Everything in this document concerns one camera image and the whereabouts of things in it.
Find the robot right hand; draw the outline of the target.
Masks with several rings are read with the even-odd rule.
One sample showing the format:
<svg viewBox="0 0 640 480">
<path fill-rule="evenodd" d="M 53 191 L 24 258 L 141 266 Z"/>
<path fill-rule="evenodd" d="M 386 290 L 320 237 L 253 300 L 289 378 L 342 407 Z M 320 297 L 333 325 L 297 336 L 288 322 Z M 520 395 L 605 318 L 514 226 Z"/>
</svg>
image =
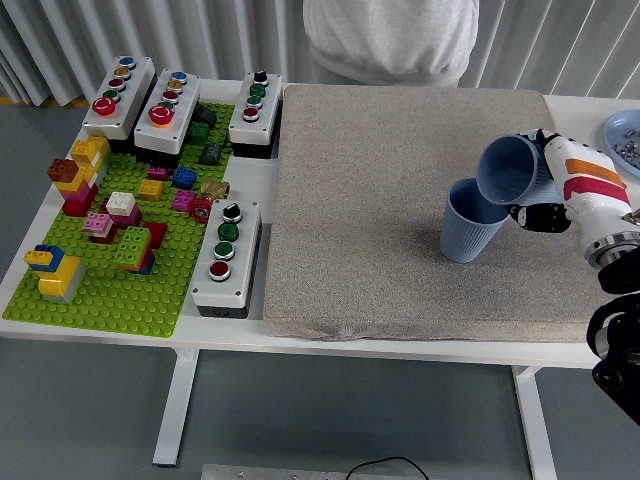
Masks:
<svg viewBox="0 0 640 480">
<path fill-rule="evenodd" d="M 541 152 L 542 165 L 534 171 L 543 175 L 536 195 L 507 205 L 522 228 L 561 233 L 578 225 L 580 250 L 596 268 L 639 248 L 639 221 L 607 155 L 544 129 L 521 137 Z"/>
</svg>

